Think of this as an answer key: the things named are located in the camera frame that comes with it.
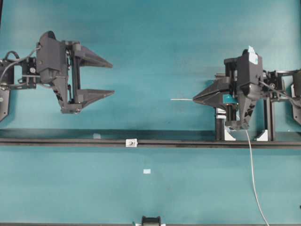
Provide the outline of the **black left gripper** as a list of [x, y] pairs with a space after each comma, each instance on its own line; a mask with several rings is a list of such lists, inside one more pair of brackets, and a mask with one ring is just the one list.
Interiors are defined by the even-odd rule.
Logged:
[[112, 68], [112, 64], [90, 49], [74, 41], [58, 41], [53, 31], [42, 34], [37, 46], [37, 73], [40, 83], [48, 84], [53, 90], [62, 113], [79, 113], [89, 104], [115, 93], [114, 90], [78, 89], [77, 103], [68, 99], [68, 54], [74, 47], [74, 55], [79, 59], [79, 66]]

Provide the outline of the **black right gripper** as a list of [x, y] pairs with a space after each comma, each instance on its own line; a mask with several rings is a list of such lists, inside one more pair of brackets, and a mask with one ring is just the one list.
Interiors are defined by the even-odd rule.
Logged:
[[[203, 91], [193, 97], [198, 104], [226, 109], [237, 106], [239, 118], [234, 113], [226, 120], [226, 126], [232, 130], [249, 128], [257, 101], [261, 98], [259, 81], [263, 76], [262, 57], [255, 51], [244, 49], [241, 56], [224, 60], [226, 77], [215, 79]], [[231, 94], [234, 100], [225, 100], [223, 96]]]

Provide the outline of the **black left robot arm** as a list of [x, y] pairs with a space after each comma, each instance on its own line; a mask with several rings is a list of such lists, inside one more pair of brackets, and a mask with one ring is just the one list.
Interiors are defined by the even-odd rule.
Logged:
[[112, 64], [80, 44], [58, 41], [53, 31], [42, 34], [36, 48], [25, 57], [9, 51], [0, 60], [1, 118], [8, 114], [12, 90], [35, 89], [37, 85], [53, 90], [61, 113], [79, 113], [83, 108], [114, 94], [113, 90], [82, 89], [80, 68], [112, 68]]

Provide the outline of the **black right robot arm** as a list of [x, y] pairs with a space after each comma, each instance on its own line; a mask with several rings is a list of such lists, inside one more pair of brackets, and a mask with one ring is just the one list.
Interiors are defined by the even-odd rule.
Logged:
[[225, 73], [193, 97], [193, 102], [226, 112], [226, 127], [231, 130], [249, 128], [249, 121], [261, 98], [290, 101], [301, 107], [301, 72], [265, 71], [262, 57], [245, 49], [241, 56], [224, 60]]

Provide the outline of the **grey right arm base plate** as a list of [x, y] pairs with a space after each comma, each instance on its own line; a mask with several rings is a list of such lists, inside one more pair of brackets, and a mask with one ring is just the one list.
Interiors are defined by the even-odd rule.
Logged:
[[293, 103], [292, 103], [293, 119], [297, 123], [301, 124], [301, 98], [296, 96], [293, 83], [291, 84], [291, 94], [293, 98]]

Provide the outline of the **grey left arm base plate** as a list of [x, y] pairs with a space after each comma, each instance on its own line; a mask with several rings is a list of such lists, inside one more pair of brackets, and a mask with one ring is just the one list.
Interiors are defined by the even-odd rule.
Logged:
[[[8, 65], [9, 62], [5, 60], [0, 61], [0, 74], [3, 73], [3, 71]], [[4, 84], [4, 85], [12, 84], [12, 77], [9, 74], [10, 74], [10, 69], [8, 69], [5, 72], [4, 76], [2, 77], [2, 80], [0, 81], [0, 84]], [[10, 91], [0, 88], [0, 121], [2, 121], [8, 114], [9, 97], [10, 97]]]

